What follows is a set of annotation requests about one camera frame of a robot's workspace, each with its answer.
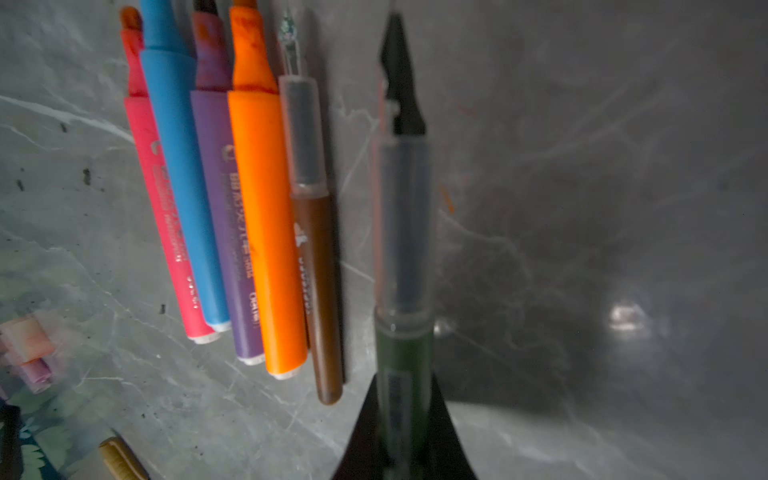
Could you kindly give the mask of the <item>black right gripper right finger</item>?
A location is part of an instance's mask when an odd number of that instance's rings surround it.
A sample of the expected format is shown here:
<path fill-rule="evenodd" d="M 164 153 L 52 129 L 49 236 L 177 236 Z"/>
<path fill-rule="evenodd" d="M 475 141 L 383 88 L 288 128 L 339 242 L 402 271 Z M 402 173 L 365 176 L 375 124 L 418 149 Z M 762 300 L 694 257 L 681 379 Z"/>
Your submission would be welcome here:
<path fill-rule="evenodd" d="M 437 377 L 432 376 L 429 410 L 429 478 L 477 480 L 447 409 Z"/>

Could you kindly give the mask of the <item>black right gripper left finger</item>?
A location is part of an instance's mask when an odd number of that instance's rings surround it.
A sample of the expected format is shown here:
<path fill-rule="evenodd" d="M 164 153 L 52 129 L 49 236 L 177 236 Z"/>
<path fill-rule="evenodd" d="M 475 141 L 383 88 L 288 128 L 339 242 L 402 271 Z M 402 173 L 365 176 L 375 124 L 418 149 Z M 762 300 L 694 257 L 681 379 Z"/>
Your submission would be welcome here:
<path fill-rule="evenodd" d="M 381 480 L 383 463 L 379 438 L 377 376 L 374 375 L 332 480 Z"/>

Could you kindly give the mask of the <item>pink cap green pen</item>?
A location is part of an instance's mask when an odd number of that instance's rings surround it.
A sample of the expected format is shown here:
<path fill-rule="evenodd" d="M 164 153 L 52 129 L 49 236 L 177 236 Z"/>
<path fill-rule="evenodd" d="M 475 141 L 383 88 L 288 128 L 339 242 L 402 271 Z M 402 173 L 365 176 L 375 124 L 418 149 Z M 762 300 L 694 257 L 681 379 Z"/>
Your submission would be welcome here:
<path fill-rule="evenodd" d="M 384 478 L 422 479 L 431 401 L 436 182 L 403 15 L 388 13 L 372 164 L 374 331 Z"/>

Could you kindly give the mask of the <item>pink highlighter marker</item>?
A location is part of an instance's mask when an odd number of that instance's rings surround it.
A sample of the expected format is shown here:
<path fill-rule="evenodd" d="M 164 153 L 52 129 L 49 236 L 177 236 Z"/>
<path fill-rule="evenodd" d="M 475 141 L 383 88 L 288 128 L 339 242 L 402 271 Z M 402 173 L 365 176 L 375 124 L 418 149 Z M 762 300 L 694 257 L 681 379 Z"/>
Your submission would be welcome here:
<path fill-rule="evenodd" d="M 140 62 L 144 49 L 139 10 L 120 10 L 120 37 L 129 66 L 128 96 L 124 106 L 131 128 L 146 191 L 155 217 L 185 334 L 198 345 L 214 342 L 220 334 L 204 320 L 166 171 L 159 134 Z"/>

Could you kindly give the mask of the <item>orange marker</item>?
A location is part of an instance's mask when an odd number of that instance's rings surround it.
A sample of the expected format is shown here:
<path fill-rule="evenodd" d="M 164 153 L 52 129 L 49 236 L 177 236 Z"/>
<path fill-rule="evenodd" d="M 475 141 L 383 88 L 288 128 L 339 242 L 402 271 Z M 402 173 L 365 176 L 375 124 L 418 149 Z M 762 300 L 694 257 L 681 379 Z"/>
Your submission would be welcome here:
<path fill-rule="evenodd" d="M 236 1 L 228 103 L 268 373 L 286 380 L 308 358 L 278 86 L 255 1 Z"/>

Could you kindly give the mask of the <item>brown pen clear grip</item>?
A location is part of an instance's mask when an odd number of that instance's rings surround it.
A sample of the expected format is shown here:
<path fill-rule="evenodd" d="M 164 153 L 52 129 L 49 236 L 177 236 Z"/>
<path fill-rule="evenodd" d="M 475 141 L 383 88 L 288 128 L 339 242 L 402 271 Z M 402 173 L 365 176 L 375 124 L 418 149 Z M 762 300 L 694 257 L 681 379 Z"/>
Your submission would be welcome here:
<path fill-rule="evenodd" d="M 317 395 L 333 405 L 343 394 L 343 355 L 334 265 L 334 225 L 317 82 L 304 62 L 297 22 L 286 10 L 278 30 L 279 76 L 288 155 L 293 229 Z"/>

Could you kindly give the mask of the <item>purple marker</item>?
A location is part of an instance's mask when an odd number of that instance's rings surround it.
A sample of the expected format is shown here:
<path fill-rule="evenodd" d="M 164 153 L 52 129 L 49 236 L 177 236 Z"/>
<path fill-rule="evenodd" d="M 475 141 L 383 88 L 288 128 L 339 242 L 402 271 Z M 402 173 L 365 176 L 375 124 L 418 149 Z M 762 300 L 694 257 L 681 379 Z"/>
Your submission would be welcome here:
<path fill-rule="evenodd" d="M 265 361 L 244 202 L 233 142 L 227 92 L 232 68 L 224 24 L 214 1 L 193 3 L 197 65 L 191 104 L 204 170 L 217 252 L 237 359 Z"/>

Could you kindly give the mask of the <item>blue marker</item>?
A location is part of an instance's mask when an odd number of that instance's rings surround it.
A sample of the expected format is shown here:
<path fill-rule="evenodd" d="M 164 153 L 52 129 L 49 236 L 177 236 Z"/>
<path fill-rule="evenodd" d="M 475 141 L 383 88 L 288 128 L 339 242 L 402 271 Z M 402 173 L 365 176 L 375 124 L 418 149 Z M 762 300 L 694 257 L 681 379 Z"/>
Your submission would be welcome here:
<path fill-rule="evenodd" d="M 191 56 L 167 0 L 142 0 L 148 86 L 166 169 L 205 322 L 216 332 L 231 329 L 191 104 L 196 60 Z"/>

